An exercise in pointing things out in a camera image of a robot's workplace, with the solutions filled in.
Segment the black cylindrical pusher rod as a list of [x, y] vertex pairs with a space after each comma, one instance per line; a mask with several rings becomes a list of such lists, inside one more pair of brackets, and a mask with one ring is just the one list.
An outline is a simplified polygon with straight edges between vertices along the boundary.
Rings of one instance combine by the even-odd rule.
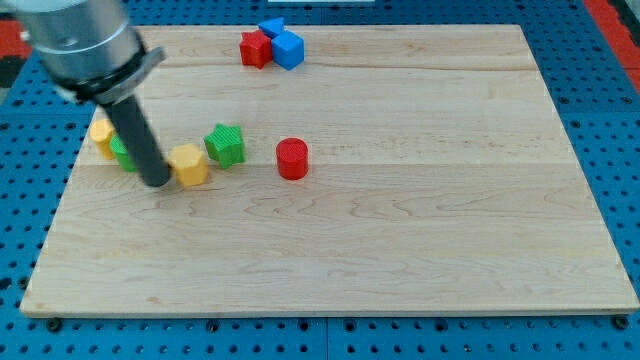
[[143, 183], [161, 187], [171, 178], [156, 138], [135, 95], [103, 106]]

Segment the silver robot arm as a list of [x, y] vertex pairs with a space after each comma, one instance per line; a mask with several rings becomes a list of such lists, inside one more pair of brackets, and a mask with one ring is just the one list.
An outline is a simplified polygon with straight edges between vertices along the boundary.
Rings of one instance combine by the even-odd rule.
[[23, 27], [22, 39], [65, 98], [99, 105], [115, 127], [143, 183], [165, 185], [171, 178], [135, 94], [152, 69], [166, 59], [149, 50], [113, 0], [4, 0]]

